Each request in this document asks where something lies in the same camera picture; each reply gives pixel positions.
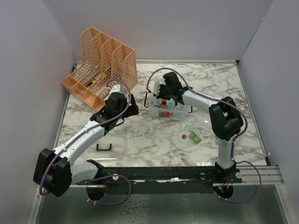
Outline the blue labelled small bottle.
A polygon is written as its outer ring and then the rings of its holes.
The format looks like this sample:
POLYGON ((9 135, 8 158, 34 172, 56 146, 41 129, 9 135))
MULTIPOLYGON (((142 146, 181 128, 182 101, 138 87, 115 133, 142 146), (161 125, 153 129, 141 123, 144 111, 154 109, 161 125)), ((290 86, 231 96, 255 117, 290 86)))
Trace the blue labelled small bottle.
POLYGON ((175 108, 175 101, 171 98, 168 103, 168 109, 173 110, 175 108))

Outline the brown bottle orange cap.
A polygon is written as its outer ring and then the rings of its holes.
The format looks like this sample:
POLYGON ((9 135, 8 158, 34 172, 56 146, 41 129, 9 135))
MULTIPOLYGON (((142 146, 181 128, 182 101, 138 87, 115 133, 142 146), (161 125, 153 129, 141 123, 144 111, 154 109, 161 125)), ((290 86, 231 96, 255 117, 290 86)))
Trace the brown bottle orange cap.
POLYGON ((166 100, 163 99, 161 101, 160 108, 162 108, 162 109, 168 109, 168 105, 167 105, 167 101, 166 100))

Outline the clear plastic medicine box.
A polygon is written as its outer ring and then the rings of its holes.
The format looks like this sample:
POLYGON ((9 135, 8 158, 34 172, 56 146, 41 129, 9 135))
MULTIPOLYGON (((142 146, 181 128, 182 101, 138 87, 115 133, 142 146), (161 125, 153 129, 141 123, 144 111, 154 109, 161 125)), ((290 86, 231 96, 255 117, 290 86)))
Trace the clear plastic medicine box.
POLYGON ((145 95, 144 106, 149 109, 152 119, 184 120, 193 112, 192 106, 177 103, 173 99, 161 99, 149 92, 145 95))

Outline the clear teal blister packs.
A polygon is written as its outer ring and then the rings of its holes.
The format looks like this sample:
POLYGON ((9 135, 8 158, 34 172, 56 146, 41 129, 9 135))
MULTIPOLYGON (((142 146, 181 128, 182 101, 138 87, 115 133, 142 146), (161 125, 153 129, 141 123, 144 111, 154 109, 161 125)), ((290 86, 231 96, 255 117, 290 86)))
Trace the clear teal blister packs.
POLYGON ((168 109, 168 112, 171 119, 184 119, 186 117, 185 106, 180 103, 175 104, 173 110, 168 109))

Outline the clear teal sachet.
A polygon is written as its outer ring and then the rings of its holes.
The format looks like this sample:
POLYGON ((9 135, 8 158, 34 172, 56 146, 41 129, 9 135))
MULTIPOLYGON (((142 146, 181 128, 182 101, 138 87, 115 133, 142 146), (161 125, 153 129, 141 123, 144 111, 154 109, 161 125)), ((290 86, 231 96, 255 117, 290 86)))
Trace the clear teal sachet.
POLYGON ((185 131, 194 132, 196 135, 201 135, 200 126, 195 121, 181 122, 180 126, 185 131))

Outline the green small medicine box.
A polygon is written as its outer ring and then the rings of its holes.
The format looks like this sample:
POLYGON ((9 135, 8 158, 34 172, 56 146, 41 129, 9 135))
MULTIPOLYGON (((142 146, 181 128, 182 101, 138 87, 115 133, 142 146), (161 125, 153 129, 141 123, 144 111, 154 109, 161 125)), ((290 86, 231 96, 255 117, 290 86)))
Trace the green small medicine box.
POLYGON ((189 134, 189 137, 193 140, 194 143, 198 144, 201 142, 201 138, 194 132, 189 134))

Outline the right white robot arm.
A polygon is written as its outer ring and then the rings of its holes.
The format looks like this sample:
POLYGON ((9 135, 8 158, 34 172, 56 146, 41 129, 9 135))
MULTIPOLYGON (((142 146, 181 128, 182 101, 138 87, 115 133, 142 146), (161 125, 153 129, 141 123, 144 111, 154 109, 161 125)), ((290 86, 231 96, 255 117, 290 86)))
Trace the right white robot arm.
POLYGON ((218 157, 215 165, 215 179, 226 182, 231 178, 230 168, 235 166, 233 162, 233 145, 235 137, 243 126, 241 113, 237 110, 231 97, 213 98, 197 93, 191 87, 183 87, 175 72, 163 75, 165 84, 160 84, 158 97, 161 99, 173 99, 176 103, 195 107, 210 116, 213 133, 218 139, 218 157))

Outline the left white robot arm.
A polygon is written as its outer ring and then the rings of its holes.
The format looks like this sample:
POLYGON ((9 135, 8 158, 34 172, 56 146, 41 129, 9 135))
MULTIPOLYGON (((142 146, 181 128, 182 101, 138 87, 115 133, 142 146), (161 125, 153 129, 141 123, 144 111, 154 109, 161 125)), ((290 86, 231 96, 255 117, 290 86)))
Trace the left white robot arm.
POLYGON ((98 184, 103 180, 101 165, 86 161, 75 165, 75 160, 100 138, 118 126, 118 120, 137 115, 138 106, 133 94, 113 92, 106 105, 93 114, 90 121, 71 139, 53 150, 43 149, 37 159, 33 181, 39 184, 39 193, 60 197, 72 184, 89 180, 98 184))

